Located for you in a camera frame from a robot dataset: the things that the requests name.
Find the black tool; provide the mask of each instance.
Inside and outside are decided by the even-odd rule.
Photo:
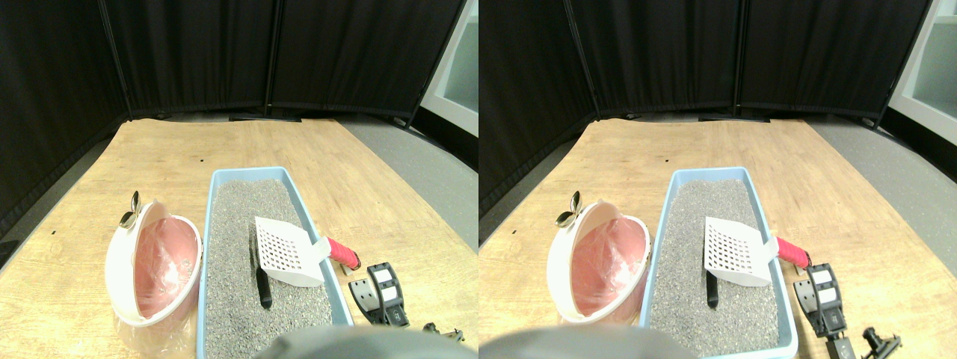
[[[895,335],[889,340],[880,339],[872,326],[864,329],[864,340],[867,340],[867,344],[871,346],[871,352],[867,353],[864,359],[884,359],[895,349],[902,347],[901,337]]]
[[[256,276],[256,288],[259,289],[259,304],[262,304],[263,308],[269,309],[273,306],[273,295],[269,290],[269,275],[259,265],[259,251],[256,249],[255,242],[250,243],[249,258]]]
[[[452,331],[443,334],[443,333],[440,333],[440,332],[438,331],[438,328],[437,328],[437,327],[435,327],[435,323],[428,323],[428,324],[426,324],[425,326],[422,327],[422,331],[427,332],[427,333],[438,334],[438,335],[441,335],[441,336],[450,338],[450,339],[452,339],[452,340],[455,340],[456,342],[464,342],[464,341],[465,341],[465,336],[462,334],[462,331],[461,331],[461,330],[453,329]]]
[[[388,262],[366,267],[368,280],[349,283],[352,300],[370,323],[375,325],[409,326],[402,285]]]
[[[715,275],[707,270],[705,270],[704,273],[707,277],[705,281],[708,287],[708,306],[714,309],[718,307],[718,277],[715,277]]]

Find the pink plastic bag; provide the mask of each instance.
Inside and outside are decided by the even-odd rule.
[[[571,290],[583,315],[591,315],[624,293],[630,298],[602,321],[623,322],[634,316],[640,308],[644,284],[640,282],[631,293],[629,284],[643,274],[641,260],[646,255],[647,239],[638,223],[622,217],[595,227],[575,244]]]

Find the litter scoop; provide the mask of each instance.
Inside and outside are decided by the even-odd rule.
[[[256,217],[256,247],[259,265],[269,277],[299,287],[323,285],[319,263],[326,258],[353,270],[361,266],[355,252],[332,238],[320,236],[313,244],[302,228],[275,219]]]
[[[768,285],[768,262],[777,256],[778,241],[764,243],[758,230],[740,222],[704,219],[704,269],[715,277],[743,286]]]

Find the black curtain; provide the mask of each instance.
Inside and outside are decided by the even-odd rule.
[[[106,4],[134,117],[264,105],[272,1]]]
[[[560,1],[486,1],[478,52],[479,215],[594,116]]]
[[[274,107],[411,118],[461,1],[285,1]]]
[[[603,117],[727,107],[738,0],[572,0]]]
[[[0,236],[124,118],[100,7],[0,1]]]
[[[877,118],[927,1],[752,1],[741,106]]]

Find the cat litter box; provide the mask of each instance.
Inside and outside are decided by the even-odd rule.
[[[668,192],[665,195],[664,207],[661,211],[661,219],[658,222],[656,238],[664,238],[665,229],[672,200],[678,195],[678,189],[681,185],[695,180],[703,181],[721,181],[736,179],[744,182],[751,208],[757,217],[758,230],[761,232],[762,240],[768,243],[776,240],[770,235],[768,224],[765,220],[764,210],[761,208],[761,202],[758,200],[757,192],[747,169],[737,168],[696,168],[681,169],[675,171],[671,177],[671,183],[668,186]],[[638,326],[651,327],[652,303],[655,293],[655,284],[657,279],[658,259],[661,253],[661,244],[663,240],[656,240],[652,249],[651,264],[648,280],[644,291],[644,305],[641,307],[641,317]],[[788,290],[785,286],[784,276],[781,273],[781,266],[778,260],[771,260],[768,263],[771,284],[773,286],[774,299],[777,302],[777,323],[778,323],[778,343],[773,348],[753,350],[747,352],[730,353],[726,355],[712,356],[710,358],[791,358],[797,352],[797,330],[794,326],[794,316],[790,308]]]
[[[299,215],[302,228],[309,234],[310,241],[312,243],[316,243],[320,239],[320,236],[316,232],[315,226],[313,226],[312,217],[309,215],[309,211],[306,210],[305,204],[302,202],[302,197],[300,197],[299,191],[296,189],[296,185],[293,183],[292,178],[289,176],[289,172],[285,168],[270,167],[219,169],[212,174],[212,179],[210,181],[210,194],[206,207],[206,227],[205,234],[203,236],[203,246],[206,251],[209,249],[212,203],[213,199],[216,197],[216,190],[219,188],[219,186],[232,180],[259,181],[265,179],[277,179],[282,182],[283,185],[285,185],[286,189],[289,191],[289,198],[292,200],[293,206],[296,208],[296,212]],[[196,356],[198,358],[206,357],[207,265],[205,257],[203,257],[203,260],[203,272],[202,276],[200,276],[201,280],[199,283],[199,323],[196,332]],[[320,268],[322,270],[323,276],[327,279],[324,286],[329,297],[329,304],[332,309],[332,324],[353,325],[352,316],[349,313],[348,305],[345,302],[342,288],[339,286],[339,281],[337,280],[336,273],[333,270],[330,259],[323,259],[320,262]]]

